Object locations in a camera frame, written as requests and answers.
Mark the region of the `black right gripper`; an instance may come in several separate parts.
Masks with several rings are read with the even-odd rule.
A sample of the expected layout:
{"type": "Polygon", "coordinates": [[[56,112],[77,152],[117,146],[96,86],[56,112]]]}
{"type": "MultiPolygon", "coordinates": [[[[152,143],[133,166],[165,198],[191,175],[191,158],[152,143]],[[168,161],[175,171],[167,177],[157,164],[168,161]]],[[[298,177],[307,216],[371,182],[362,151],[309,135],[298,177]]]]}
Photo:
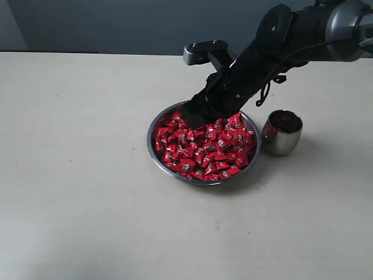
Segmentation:
{"type": "Polygon", "coordinates": [[[198,129],[236,114],[271,81],[286,81],[281,69],[275,69],[278,63],[278,58],[261,54],[257,43],[250,44],[231,65],[210,76],[204,89],[181,105],[182,119],[198,129]]]}

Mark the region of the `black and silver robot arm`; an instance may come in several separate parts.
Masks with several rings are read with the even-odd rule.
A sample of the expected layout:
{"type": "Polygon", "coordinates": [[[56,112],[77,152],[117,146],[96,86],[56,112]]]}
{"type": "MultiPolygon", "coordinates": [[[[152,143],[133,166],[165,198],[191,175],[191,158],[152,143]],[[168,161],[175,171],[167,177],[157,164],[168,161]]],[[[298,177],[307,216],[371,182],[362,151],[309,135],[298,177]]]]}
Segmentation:
{"type": "Polygon", "coordinates": [[[313,61],[353,62],[372,53],[372,8],[363,1],[317,1],[293,11],[280,4],[262,19],[253,42],[233,54],[221,40],[185,46],[187,65],[211,63],[205,87],[180,108],[192,128],[237,114],[255,94],[263,105],[271,83],[313,61]]]}

